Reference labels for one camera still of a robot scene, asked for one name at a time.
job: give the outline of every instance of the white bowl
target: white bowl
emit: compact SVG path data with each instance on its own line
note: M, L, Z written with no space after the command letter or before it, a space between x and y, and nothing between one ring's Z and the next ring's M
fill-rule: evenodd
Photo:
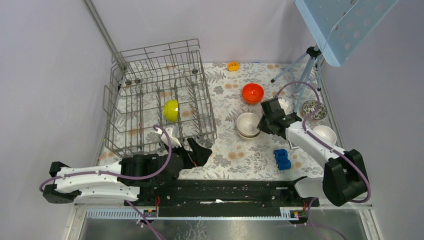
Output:
M261 134L261 132L259 132L257 135L247 137L247 136L243 136L243 134L239 130L237 130L237 133L238 133L238 136L240 138L245 139L245 140L255 139L255 138L259 137L259 135Z
M288 115L290 111L292 110L292 105L290 104L290 102L287 101L287 99L285 99L284 97L278 97L278 102L279 102L279 105L281 106L281 109L284 110L284 113Z
M313 128L313 131L320 135L323 139L327 140L327 142L331 144L336 144L337 142L337 135L336 133L329 128L328 126L319 125Z
M237 131L246 138L257 137L261 131L257 129L261 118L251 112L245 112L240 114L235 121Z

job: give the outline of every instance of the dish rack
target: dish rack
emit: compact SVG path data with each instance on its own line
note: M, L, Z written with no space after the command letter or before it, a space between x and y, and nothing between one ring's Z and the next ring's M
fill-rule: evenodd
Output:
M109 86L103 89L106 148L121 158L164 151L153 125L173 127L183 145L190 137L213 145L217 128L199 49L199 40L189 39L112 55ZM163 116L164 104L173 99L179 103L177 122Z

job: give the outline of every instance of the yellow bowl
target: yellow bowl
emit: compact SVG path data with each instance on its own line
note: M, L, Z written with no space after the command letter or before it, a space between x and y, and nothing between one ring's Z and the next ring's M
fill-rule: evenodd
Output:
M176 99L169 100L163 105L163 115L166 120L176 122L178 119L178 101Z

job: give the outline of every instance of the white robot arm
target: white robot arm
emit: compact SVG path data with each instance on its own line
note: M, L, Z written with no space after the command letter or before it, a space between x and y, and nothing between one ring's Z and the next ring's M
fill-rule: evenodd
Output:
M334 205L341 206L367 191L358 171L344 159L346 157L367 178L364 161L358 151L346 151L326 142L309 128L305 130L302 119L296 113L286 115L276 97L261 102L261 106L264 114L257 128L296 144L324 169L324 177L306 177L296 182L295 189L300 197L327 198Z

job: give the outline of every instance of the white plastic part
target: white plastic part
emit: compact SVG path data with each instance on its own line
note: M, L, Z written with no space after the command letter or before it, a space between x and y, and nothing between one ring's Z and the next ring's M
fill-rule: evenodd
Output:
M137 186L126 186L122 183L115 185L104 185L95 187L81 188L81 195L76 199L102 198L102 199L120 199L136 201L140 194L140 188Z
M287 101L287 99L285 99L284 97L278 97L278 103L279 106L281 107L281 109L284 110L284 113L286 115L291 114L292 111L292 105L290 104L289 101Z
M173 131L174 131L174 127L167 127L167 128L165 129L165 131L166 131L166 133L168 134L169 138L171 139L171 144L172 144L172 146L171 146L171 147L172 147L172 148L175 148L175 147L182 147L182 145L181 145L180 141L179 141L176 137L174 137L174 136L172 135L172 133L173 133ZM162 142L164 142L166 145L168 145L168 139L167 139L167 137L165 136L165 134L162 132L162 130L158 128L158 129L157 129L157 131L156 131L156 133L160 135L160 139L162 140Z
M309 127L307 127L306 129L308 129L309 132L311 132L313 135L328 143L328 145L332 146L333 149L339 151L340 153L343 153L343 151L345 151L343 148L328 142L323 137L313 132ZM322 146L317 141L315 141L315 139L313 139L311 136L309 136L303 130L301 121L292 123L289 128L286 128L285 137L287 140L299 146L313 159L315 159L315 161L317 161L322 168L324 168L324 165L326 164L326 162L328 162L330 158L336 159L339 157L339 155L335 154L334 152L331 152L326 147Z
M297 193L301 198L319 198L327 199L323 190L323 178L322 177L306 177L294 185Z
M116 161L112 164L103 165L103 166L92 166L92 167L83 167L83 168L71 168L71 167L62 167L57 173L57 176L64 176L64 174L75 174L81 172L98 172L105 171L120 174L121 165ZM115 186L122 183L118 182L116 176L106 175L106 174L86 174L79 176L72 176L66 178L59 178L54 181L56 184L56 191L59 193L71 193L75 190L82 190L84 188L92 188L97 186Z

